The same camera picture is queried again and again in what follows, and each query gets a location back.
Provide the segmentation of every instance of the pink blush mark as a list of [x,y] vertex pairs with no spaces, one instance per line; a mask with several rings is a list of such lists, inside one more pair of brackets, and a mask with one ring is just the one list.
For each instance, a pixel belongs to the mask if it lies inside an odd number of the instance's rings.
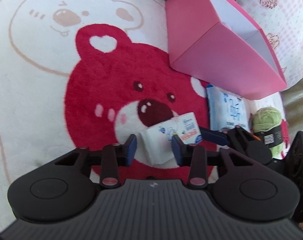
[[115,117],[115,110],[111,108],[108,110],[108,120],[112,122],[114,121],[114,117]]
[[121,124],[125,124],[127,122],[127,116],[125,114],[121,115]]
[[95,109],[95,115],[97,117],[101,117],[103,115],[103,106],[101,104],[97,104],[96,109]]

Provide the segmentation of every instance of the blue tissue pack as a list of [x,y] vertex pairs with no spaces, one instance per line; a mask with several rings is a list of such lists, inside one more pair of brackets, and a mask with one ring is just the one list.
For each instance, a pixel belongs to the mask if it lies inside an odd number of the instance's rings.
[[207,85],[206,91],[210,130],[230,130],[239,125],[249,131],[246,106],[242,97],[213,85]]

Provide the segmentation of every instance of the ribbed gray panel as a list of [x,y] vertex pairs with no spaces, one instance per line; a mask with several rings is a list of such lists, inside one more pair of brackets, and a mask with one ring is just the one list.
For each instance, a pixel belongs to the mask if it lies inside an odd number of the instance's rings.
[[188,190],[180,180],[126,180],[118,189],[102,191],[91,208],[78,217],[49,225],[18,220],[2,237],[5,240],[298,240],[303,239],[303,232],[290,220],[268,224],[235,220],[218,210],[204,191]]

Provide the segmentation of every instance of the black yarn label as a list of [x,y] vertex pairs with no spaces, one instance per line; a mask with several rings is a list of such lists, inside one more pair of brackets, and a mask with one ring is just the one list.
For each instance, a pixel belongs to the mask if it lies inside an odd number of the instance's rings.
[[283,142],[283,133],[281,131],[281,125],[274,127],[267,132],[254,133],[261,141],[269,148],[275,147]]

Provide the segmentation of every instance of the open pink box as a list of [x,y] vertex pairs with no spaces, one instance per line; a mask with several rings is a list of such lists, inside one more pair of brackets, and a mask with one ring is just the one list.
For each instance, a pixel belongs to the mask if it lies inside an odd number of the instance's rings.
[[261,27],[234,0],[167,0],[173,69],[250,100],[287,87]]

